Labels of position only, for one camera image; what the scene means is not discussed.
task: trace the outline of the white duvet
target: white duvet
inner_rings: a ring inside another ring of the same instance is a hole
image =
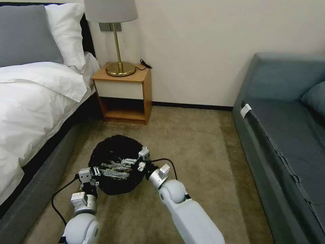
[[[0,205],[20,183],[21,167],[92,94],[99,66],[87,58],[83,75],[50,62],[0,68]]]

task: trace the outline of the wall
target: wall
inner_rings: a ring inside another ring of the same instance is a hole
[[[325,51],[323,0],[136,4],[139,19],[124,23],[119,34],[121,56],[154,67],[154,101],[232,106],[255,52]],[[116,60],[112,33],[100,32],[96,23],[90,27],[100,63]]]

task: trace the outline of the wooden nightstand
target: wooden nightstand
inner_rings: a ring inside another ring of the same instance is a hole
[[[151,70],[137,69],[132,75],[114,77],[106,74],[108,64],[92,76],[104,120],[147,124],[152,101]]]

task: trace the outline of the carpet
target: carpet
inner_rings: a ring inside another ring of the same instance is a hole
[[[89,120],[82,127],[60,186],[88,167],[99,142],[121,134],[148,146],[151,159],[165,157],[174,162],[179,181],[211,217],[226,243],[273,243],[231,112],[153,107],[146,126]],[[67,220],[73,216],[71,194],[79,186],[74,182],[55,198]],[[99,189],[98,194],[96,216],[101,231],[97,243],[183,243],[169,211],[146,179],[128,194],[107,196]],[[63,230],[49,203],[23,243],[57,243]]]

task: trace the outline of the black cord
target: black cord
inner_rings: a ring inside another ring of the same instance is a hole
[[[150,65],[148,65],[145,61],[143,61],[143,59],[140,59],[140,63],[144,66],[144,68],[143,69],[140,69],[139,67],[136,66],[136,68],[138,70],[145,70],[146,68],[152,69],[152,67]]]
[[[162,159],[156,159],[156,160],[152,160],[151,162],[158,162],[158,161],[163,161],[163,160],[167,160],[169,161],[172,166],[173,166],[173,169],[174,169],[174,173],[175,173],[175,179],[177,179],[177,174],[176,174],[176,169],[175,169],[175,165],[173,164],[173,162],[170,160],[170,159],[166,159],[166,158],[162,158]]]
[[[56,193],[54,193],[52,195],[51,198],[51,204],[52,204],[52,208],[54,209],[54,211],[60,216],[62,222],[64,223],[64,225],[67,225],[67,222],[65,221],[64,217],[62,216],[62,214],[59,212],[59,210],[57,210],[57,208],[54,206],[54,197],[60,192],[62,191],[64,188],[68,187],[69,185],[71,185],[75,180],[79,179],[79,175],[75,174],[74,175],[74,179],[72,181],[70,181],[68,184],[66,184],[65,186],[63,186],[61,189],[59,189]]]

